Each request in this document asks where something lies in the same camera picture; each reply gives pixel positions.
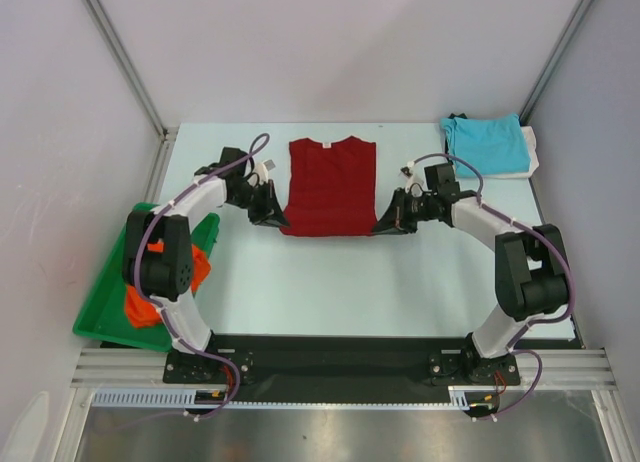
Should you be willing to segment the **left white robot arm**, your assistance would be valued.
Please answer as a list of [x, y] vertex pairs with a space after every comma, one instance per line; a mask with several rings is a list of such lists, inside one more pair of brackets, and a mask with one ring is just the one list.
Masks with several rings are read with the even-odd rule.
[[197, 380], [214, 379], [221, 358], [207, 347], [213, 332], [197, 308], [192, 234], [225, 204], [243, 209], [256, 226], [286, 227], [270, 172], [256, 150], [225, 147], [220, 160], [196, 171], [187, 188], [163, 205], [135, 209], [125, 226], [122, 277], [160, 317], [173, 349], [189, 353], [186, 369]]

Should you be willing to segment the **dark red t-shirt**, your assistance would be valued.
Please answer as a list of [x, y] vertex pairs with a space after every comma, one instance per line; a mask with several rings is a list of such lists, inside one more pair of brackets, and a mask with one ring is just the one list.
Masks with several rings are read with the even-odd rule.
[[293, 237], [372, 234], [377, 145], [355, 136], [333, 143], [309, 138], [289, 143], [289, 197], [284, 209]]

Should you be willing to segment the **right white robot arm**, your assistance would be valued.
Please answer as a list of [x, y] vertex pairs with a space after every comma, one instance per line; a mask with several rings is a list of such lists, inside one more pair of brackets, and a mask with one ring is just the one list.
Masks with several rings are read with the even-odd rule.
[[411, 164], [401, 172], [406, 183], [393, 192], [373, 234], [413, 234], [419, 223], [438, 221], [494, 254], [496, 306], [467, 335], [447, 375], [482, 384], [508, 369], [515, 345], [532, 326], [569, 317], [575, 290], [560, 230], [523, 224], [487, 204], [479, 190], [461, 189], [451, 162], [425, 167], [422, 177]]

